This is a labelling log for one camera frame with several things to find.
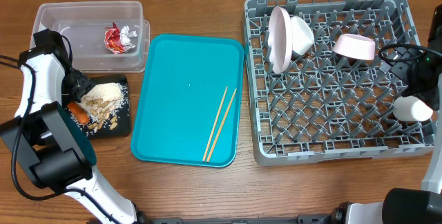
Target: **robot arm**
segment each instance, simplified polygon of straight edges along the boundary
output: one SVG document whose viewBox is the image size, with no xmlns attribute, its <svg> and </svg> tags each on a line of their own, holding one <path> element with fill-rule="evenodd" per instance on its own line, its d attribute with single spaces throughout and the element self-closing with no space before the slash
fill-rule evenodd
<svg viewBox="0 0 442 224">
<path fill-rule="evenodd" d="M 0 125 L 2 140 L 12 151 L 30 98 L 33 78 L 30 69 L 22 66 L 27 64 L 35 72 L 35 93 L 17 152 L 27 177 L 36 187 L 74 198 L 102 223 L 148 223 L 101 175 L 89 139 L 63 109 L 73 100 L 79 102 L 95 84 L 72 68 L 59 33 L 43 30 L 34 38 L 36 48 L 20 54 L 23 97 L 15 118 Z M 34 149 L 42 144 L 43 149 Z"/>
</svg>

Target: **blue tray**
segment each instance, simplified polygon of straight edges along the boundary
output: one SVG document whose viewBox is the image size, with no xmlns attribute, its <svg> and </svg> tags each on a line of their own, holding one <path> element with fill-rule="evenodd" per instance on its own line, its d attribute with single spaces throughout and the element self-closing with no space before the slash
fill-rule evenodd
<svg viewBox="0 0 442 224">
<path fill-rule="evenodd" d="M 137 117 L 132 152 L 144 161 L 226 167 L 238 141 L 244 50 L 232 39 L 160 35 L 152 43 Z M 237 89 L 210 162 L 204 151 L 226 86 L 222 117 Z"/>
</svg>

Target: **gray dish rack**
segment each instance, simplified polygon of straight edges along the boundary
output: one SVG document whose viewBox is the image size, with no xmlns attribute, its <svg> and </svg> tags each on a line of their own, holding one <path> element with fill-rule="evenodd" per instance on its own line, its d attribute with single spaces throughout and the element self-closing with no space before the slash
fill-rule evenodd
<svg viewBox="0 0 442 224">
<path fill-rule="evenodd" d="M 267 45 L 275 6 L 302 17 L 315 44 L 272 71 Z M 315 163 L 343 158 L 420 156 L 432 151 L 432 121 L 394 118 L 395 95 L 406 85 L 370 62 L 337 57 L 339 35 L 371 37 L 380 47 L 419 44 L 407 0 L 246 0 L 244 49 L 250 92 L 253 152 L 259 165 Z"/>
</svg>

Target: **transparent bin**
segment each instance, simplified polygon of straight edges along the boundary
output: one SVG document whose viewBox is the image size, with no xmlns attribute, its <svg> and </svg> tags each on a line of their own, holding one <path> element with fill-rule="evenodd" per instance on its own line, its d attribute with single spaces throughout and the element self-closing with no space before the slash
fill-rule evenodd
<svg viewBox="0 0 442 224">
<path fill-rule="evenodd" d="M 105 27 L 115 22 L 121 30 L 129 26 L 137 37 L 127 53 L 113 54 L 104 45 Z M 146 66 L 150 44 L 149 22 L 139 1 L 91 1 L 42 4 L 32 33 L 49 28 L 66 36 L 73 51 L 73 67 L 87 73 L 140 73 Z M 34 48 L 31 36 L 30 47 Z"/>
</svg>

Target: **wooden chopstick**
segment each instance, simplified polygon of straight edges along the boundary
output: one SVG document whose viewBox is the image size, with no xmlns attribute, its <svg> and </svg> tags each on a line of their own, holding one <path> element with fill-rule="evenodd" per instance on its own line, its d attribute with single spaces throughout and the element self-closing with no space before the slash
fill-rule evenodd
<svg viewBox="0 0 442 224">
<path fill-rule="evenodd" d="M 213 153 L 213 150 L 215 149 L 216 142 L 218 141 L 218 137 L 220 136 L 222 127 L 224 126 L 224 121 L 227 118 L 227 114 L 229 114 L 230 106 L 232 105 L 232 102 L 233 102 L 233 99 L 235 97 L 235 94 L 236 94 L 236 88 L 235 88 L 235 91 L 233 92 L 232 98 L 230 99 L 230 102 L 229 102 L 229 105 L 227 107 L 226 113 L 224 114 L 224 117 L 222 118 L 220 128 L 218 129 L 218 132 L 216 133 L 215 141 L 213 141 L 212 149 L 210 150 L 209 157 L 207 158 L 207 162 L 210 162 L 210 158 L 212 157 L 212 153 Z"/>
<path fill-rule="evenodd" d="M 204 157 L 202 158 L 203 162 L 206 160 L 207 152 L 209 151 L 210 142 L 212 141 L 213 132 L 215 131 L 216 122 L 218 121 L 218 117 L 220 116 L 222 104 L 224 103 L 224 98 L 226 97 L 226 93 L 227 93 L 227 87 L 226 90 L 224 90 L 224 95 L 222 96 L 221 104 L 220 107 L 218 108 L 218 113 L 216 113 L 215 123 L 213 123 L 212 132 L 210 132 L 209 141 L 207 141 L 206 152 L 204 152 Z"/>
</svg>

